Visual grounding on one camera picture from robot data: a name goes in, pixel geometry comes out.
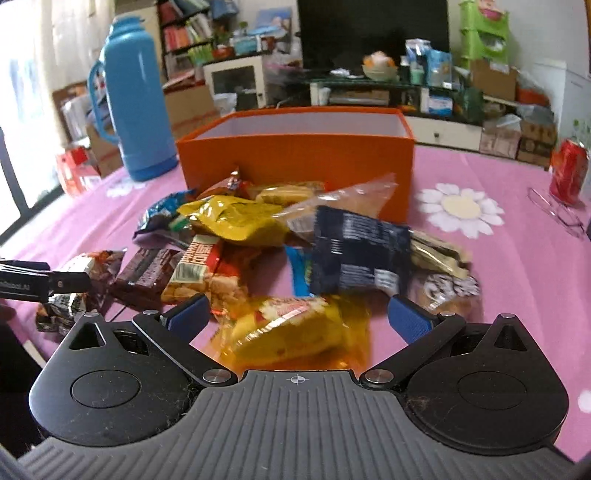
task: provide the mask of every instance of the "red soda can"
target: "red soda can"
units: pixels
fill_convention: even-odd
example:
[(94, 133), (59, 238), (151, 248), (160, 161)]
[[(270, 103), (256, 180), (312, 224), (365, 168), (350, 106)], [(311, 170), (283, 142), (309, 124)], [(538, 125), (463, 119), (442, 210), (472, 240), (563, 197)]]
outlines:
[(580, 142), (564, 140), (560, 157), (552, 175), (550, 194), (567, 205), (575, 205), (589, 165), (587, 149)]

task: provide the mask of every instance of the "television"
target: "television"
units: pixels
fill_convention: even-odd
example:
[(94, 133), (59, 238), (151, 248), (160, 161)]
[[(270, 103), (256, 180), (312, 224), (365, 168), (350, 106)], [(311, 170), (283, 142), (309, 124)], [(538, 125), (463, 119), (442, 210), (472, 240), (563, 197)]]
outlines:
[(298, 0), (298, 10), (306, 69), (360, 73), (377, 50), (398, 65), (409, 38), (449, 51), (447, 0)]

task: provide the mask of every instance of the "cardboard box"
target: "cardboard box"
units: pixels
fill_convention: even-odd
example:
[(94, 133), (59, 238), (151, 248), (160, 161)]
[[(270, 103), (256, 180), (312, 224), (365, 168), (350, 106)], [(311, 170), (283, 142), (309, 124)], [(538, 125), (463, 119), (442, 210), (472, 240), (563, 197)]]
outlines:
[(517, 160), (548, 168), (558, 137), (556, 126), (522, 121), (521, 136)]
[(470, 71), (472, 85), (482, 90), (485, 95), (515, 101), (517, 70), (513, 67), (481, 59), (470, 62)]
[[(175, 140), (220, 117), (205, 85), (166, 93), (164, 101)], [(105, 129), (107, 133), (114, 134), (112, 127)], [(105, 178), (123, 165), (119, 148), (101, 138), (94, 125), (86, 125), (86, 132), (100, 176)]]
[(509, 128), (484, 127), (480, 138), (481, 153), (515, 159), (521, 132)]

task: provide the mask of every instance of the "dark blue snack package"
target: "dark blue snack package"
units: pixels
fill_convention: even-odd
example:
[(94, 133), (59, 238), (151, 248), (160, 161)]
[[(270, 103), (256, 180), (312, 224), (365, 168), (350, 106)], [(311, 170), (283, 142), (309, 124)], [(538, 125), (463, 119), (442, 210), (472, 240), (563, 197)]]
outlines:
[(193, 189), (171, 193), (160, 199), (144, 212), (142, 218), (139, 220), (134, 238), (143, 233), (165, 230), (168, 224), (178, 216), (177, 208), (185, 203), (194, 201), (196, 197), (197, 189)]
[(327, 206), (316, 212), (310, 292), (382, 290), (405, 296), (411, 274), (410, 231)]

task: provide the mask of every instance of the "shelf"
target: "shelf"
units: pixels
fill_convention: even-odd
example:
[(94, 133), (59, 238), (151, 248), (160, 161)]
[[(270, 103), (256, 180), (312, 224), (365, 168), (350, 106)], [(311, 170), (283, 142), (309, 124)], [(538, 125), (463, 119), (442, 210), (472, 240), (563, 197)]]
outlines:
[(199, 10), (195, 13), (189, 14), (189, 15), (185, 15), (181, 18), (175, 18), (174, 20), (171, 20), (170, 22), (166, 22), (165, 24), (160, 25), (160, 30), (165, 29), (166, 27), (172, 27), (173, 25), (184, 25), (185, 22), (191, 18), (194, 17), (195, 15), (199, 15), (199, 14), (204, 14), (205, 12), (209, 11), (209, 7), (204, 8), (203, 10)]
[(197, 43), (191, 43), (190, 45), (187, 45), (186, 47), (181, 47), (181, 48), (176, 48), (175, 50), (170, 50), (168, 52), (165, 53), (165, 55), (180, 55), (181, 53), (185, 53), (187, 50), (191, 50), (191, 48), (193, 47), (200, 47), (201, 45), (207, 45), (210, 44), (212, 41), (211, 39), (209, 40), (203, 40), (203, 41), (198, 41)]

